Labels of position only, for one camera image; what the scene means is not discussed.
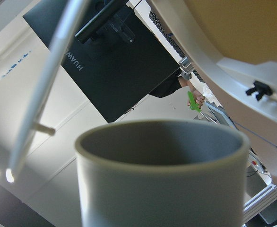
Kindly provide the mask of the black keyboard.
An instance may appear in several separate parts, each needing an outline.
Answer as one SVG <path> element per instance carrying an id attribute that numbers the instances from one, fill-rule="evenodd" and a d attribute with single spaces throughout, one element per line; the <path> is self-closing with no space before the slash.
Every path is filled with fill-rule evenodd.
<path id="1" fill-rule="evenodd" d="M 154 23 L 154 25 L 157 27 L 157 29 L 161 32 L 161 34 L 164 36 L 164 38 L 168 41 L 168 43 L 171 45 L 171 47 L 173 47 L 173 49 L 181 57 L 181 60 L 178 63 L 182 70 L 182 76 L 185 76 L 185 79 L 190 80 L 192 78 L 192 74 L 194 74 L 200 82 L 204 83 L 205 81 L 199 75 L 197 70 L 194 69 L 194 67 L 192 66 L 192 63 L 189 61 L 189 58 L 185 55 L 183 50 L 177 44 L 173 33 L 169 33 L 165 30 L 159 17 L 152 10 L 149 13 L 149 18 Z"/>

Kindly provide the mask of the black monitor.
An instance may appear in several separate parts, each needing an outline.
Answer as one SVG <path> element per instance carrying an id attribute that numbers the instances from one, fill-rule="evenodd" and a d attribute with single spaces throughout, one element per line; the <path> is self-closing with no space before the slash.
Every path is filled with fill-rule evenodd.
<path id="1" fill-rule="evenodd" d="M 134 11 L 123 6 L 92 38 L 74 37 L 62 67 L 107 122 L 181 70 Z"/>

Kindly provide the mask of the seated person in black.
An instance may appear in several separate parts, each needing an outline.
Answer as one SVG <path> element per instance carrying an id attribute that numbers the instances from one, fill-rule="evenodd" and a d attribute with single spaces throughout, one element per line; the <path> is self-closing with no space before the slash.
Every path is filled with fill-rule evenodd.
<path id="1" fill-rule="evenodd" d="M 190 82 L 190 79 L 191 76 L 179 68 L 169 75 L 169 77 L 167 77 L 149 94 L 157 98 L 163 98 L 171 95 L 182 87 L 188 87 L 194 96 L 195 103 L 197 103 L 199 108 L 201 108 L 205 101 L 205 97 L 194 87 L 194 85 Z"/>

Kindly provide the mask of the green-handled reacher grabber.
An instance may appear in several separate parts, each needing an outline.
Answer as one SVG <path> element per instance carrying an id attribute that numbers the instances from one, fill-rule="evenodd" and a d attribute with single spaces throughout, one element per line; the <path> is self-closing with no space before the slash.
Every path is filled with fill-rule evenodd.
<path id="1" fill-rule="evenodd" d="M 199 114 L 204 116 L 206 119 L 212 121 L 213 119 L 209 115 L 207 115 L 206 113 L 202 113 L 201 109 L 198 107 L 199 105 L 194 100 L 194 95 L 190 91 L 188 91 L 187 94 L 188 94 L 188 98 L 190 101 L 190 109 L 197 111 Z"/>

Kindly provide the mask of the white mug with handle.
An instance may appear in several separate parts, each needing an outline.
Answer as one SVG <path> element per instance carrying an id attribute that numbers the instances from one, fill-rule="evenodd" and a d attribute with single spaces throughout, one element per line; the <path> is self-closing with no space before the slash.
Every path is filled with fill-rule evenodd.
<path id="1" fill-rule="evenodd" d="M 85 227 L 240 227 L 250 141 L 197 120 L 116 122 L 75 141 Z"/>

